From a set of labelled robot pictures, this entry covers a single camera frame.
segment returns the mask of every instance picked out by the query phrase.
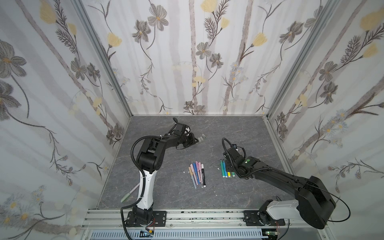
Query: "marker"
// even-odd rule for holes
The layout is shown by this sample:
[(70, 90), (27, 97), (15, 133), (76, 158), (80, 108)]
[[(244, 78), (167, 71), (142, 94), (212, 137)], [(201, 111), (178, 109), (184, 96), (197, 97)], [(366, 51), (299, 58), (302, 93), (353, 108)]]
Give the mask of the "marker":
[(201, 182), (201, 172), (199, 168), (199, 162), (197, 161), (196, 161), (196, 169), (197, 169), (197, 179), (199, 180), (199, 182)]
[(197, 185), (199, 185), (200, 181), (199, 181), (199, 177), (198, 177), (196, 163), (192, 163), (192, 164), (193, 164), (193, 168), (195, 169), (195, 177), (197, 178)]
[(223, 169), (223, 170), (224, 170), (224, 176), (225, 176), (225, 177), (228, 177), (228, 173), (227, 173), (227, 171), (226, 171), (227, 169), (226, 169), (226, 167), (225, 167), (225, 161), (223, 161), (223, 168), (224, 168), (224, 169)]
[(192, 164), (190, 165), (190, 167), (191, 167), (191, 170), (192, 170), (193, 176), (195, 177), (195, 182), (196, 182), (196, 184), (198, 184), (198, 183), (197, 183), (197, 178), (196, 178), (196, 174), (195, 174), (195, 170), (194, 170), (194, 167), (193, 167), (193, 165), (192, 165)]
[(205, 184), (204, 164), (201, 164), (201, 175), (203, 177), (203, 187), (206, 187), (207, 185)]
[(188, 170), (189, 170), (189, 174), (191, 175), (191, 179), (192, 179), (192, 182), (193, 182), (193, 186), (194, 186), (195, 189), (196, 189), (196, 183), (195, 183), (195, 180), (193, 179), (193, 173), (192, 173), (192, 169), (191, 169), (191, 167), (188, 167)]
[(220, 167), (221, 167), (221, 175), (222, 175), (223, 177), (225, 177), (223, 161), (221, 161), (221, 160), (220, 160)]
[(136, 190), (136, 188), (138, 188), (139, 187), (139, 185), (140, 185), (140, 183), (138, 183), (129, 193), (127, 193), (121, 200), (120, 200), (120, 202), (124, 202), (125, 200), (127, 200), (127, 198), (129, 197), (129, 195), (131, 194), (131, 193), (133, 193), (133, 191), (135, 191)]
[(201, 172), (201, 162), (199, 162), (200, 182), (203, 182), (203, 174)]

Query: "flower center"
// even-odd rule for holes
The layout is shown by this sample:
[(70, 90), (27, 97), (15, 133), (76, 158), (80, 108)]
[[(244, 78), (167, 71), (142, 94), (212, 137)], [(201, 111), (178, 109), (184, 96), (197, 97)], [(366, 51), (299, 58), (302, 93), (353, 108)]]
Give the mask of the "flower center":
[(25, 219), (27, 219), (28, 218), (28, 214), (23, 214), (22, 215), (22, 220), (25, 220)]
[(9, 58), (3, 58), (3, 62), (5, 63), (11, 63), (12, 61)]

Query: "wallpapered wall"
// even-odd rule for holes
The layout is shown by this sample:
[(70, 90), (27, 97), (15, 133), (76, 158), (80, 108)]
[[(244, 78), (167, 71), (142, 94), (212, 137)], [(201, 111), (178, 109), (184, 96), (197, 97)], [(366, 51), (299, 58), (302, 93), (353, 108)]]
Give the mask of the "wallpapered wall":
[(83, 0), (134, 114), (265, 114), (326, 1)]
[[(382, 239), (384, 3), (341, 1), (271, 117), (298, 175), (319, 177), (351, 208), (339, 240)], [(348, 210), (342, 202), (332, 220)]]
[(0, 4), (0, 232), (79, 239), (128, 123), (72, 4)]

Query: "gray marble tabletop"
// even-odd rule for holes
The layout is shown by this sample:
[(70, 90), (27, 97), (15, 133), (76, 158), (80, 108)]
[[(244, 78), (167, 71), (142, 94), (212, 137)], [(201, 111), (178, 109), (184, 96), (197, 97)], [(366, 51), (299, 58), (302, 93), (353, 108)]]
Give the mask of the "gray marble tabletop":
[[(153, 191), (154, 208), (257, 208), (267, 199), (293, 199), (282, 190), (255, 179), (238, 177), (223, 178), (220, 159), (223, 158), (221, 139), (226, 137), (232, 143), (245, 148), (253, 156), (268, 165), (283, 170), (276, 149), (268, 134), (262, 117), (257, 116), (180, 116), (180, 123), (190, 126), (195, 137), (202, 134), (204, 141), (183, 150), (169, 148), (158, 171)], [(165, 134), (173, 126), (171, 116), (134, 116), (128, 126), (125, 138), (103, 195), (99, 209), (120, 208), (137, 199), (138, 190), (124, 202), (121, 198), (139, 182), (139, 171), (132, 163), (132, 144), (145, 135)], [(135, 147), (134, 156), (141, 147)], [(201, 162), (205, 167), (206, 188), (193, 187), (188, 167), (192, 162)]]

